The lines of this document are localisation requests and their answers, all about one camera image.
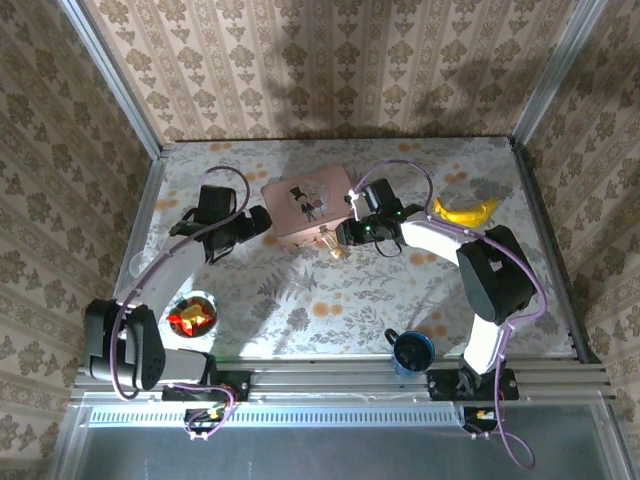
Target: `tabletop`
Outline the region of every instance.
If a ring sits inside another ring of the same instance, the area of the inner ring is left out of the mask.
[[[509,351],[573,355],[506,138],[178,144],[166,160],[142,263],[157,254],[169,229],[197,204],[198,180],[207,168],[228,165],[244,172],[253,206],[264,205],[260,189],[268,183],[339,164],[355,184],[373,165],[394,158],[423,165],[432,176],[434,196],[448,208],[462,209],[490,198],[500,201],[482,229],[503,224],[514,232],[549,298],[545,316],[518,327]],[[424,202],[428,184],[413,168],[392,165],[371,180],[381,177],[389,180],[404,205]],[[243,198],[242,181],[233,173],[215,172],[207,183],[233,187]],[[438,355],[462,353],[473,311],[457,267],[410,247],[395,258],[382,257],[372,245],[351,248],[350,253],[342,262],[323,244],[289,251],[279,246],[272,231],[236,246],[215,266],[201,267],[176,295],[210,292],[218,302],[219,322],[203,337],[179,337],[166,321],[174,298],[159,322],[165,347],[258,358],[388,355],[391,349],[383,332],[393,328],[427,334]],[[534,298],[526,311],[537,306]]]

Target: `wall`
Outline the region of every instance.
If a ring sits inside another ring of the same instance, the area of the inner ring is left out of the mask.
[[[528,147],[579,320],[640,452],[640,2],[610,0]]]
[[[576,1],[86,4],[173,142],[510,134]]]
[[[0,478],[38,478],[149,158],[56,3],[0,2]]]

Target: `mug handle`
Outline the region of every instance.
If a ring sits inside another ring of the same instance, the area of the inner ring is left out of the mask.
[[[393,345],[394,343],[396,343],[398,336],[399,335],[396,333],[396,331],[393,328],[387,328],[384,331],[384,338],[387,339],[387,342],[389,342],[390,345]]]

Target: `pink box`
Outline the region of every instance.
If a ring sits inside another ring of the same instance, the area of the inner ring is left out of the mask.
[[[261,193],[278,240],[285,246],[320,241],[320,228],[335,228],[351,216],[344,201],[351,181],[341,165],[271,183]]]

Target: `yellow banana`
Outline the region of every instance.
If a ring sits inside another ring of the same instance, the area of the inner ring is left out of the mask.
[[[442,206],[439,198],[433,202],[433,211],[445,220],[465,227],[479,227],[487,220],[498,206],[498,200],[495,198],[482,202],[468,210],[447,210]]]

